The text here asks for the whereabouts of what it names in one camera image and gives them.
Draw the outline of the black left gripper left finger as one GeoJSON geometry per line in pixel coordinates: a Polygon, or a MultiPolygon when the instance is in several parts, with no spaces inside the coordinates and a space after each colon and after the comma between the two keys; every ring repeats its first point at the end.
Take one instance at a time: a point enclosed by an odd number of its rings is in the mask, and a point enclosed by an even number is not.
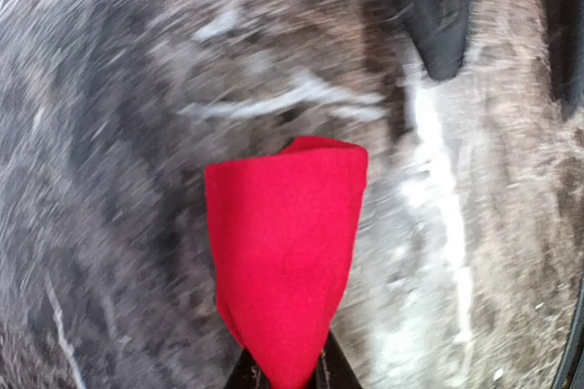
{"type": "Polygon", "coordinates": [[[247,349],[242,350],[224,389],[269,389],[269,381],[247,349]]]}

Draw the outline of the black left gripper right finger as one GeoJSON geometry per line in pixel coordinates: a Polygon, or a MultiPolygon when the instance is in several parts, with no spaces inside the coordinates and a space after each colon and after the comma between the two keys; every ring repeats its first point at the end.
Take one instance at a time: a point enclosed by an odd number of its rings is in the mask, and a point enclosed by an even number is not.
{"type": "Polygon", "coordinates": [[[309,387],[311,389],[362,388],[332,332],[328,334],[309,387]]]}

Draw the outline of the red sock with white pattern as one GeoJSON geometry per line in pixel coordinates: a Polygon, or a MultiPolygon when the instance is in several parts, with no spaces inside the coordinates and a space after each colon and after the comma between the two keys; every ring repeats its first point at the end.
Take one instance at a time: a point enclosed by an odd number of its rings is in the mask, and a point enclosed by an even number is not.
{"type": "Polygon", "coordinates": [[[345,293],[369,156],[300,137],[204,173],[216,304],[275,388],[303,388],[345,293]]]}

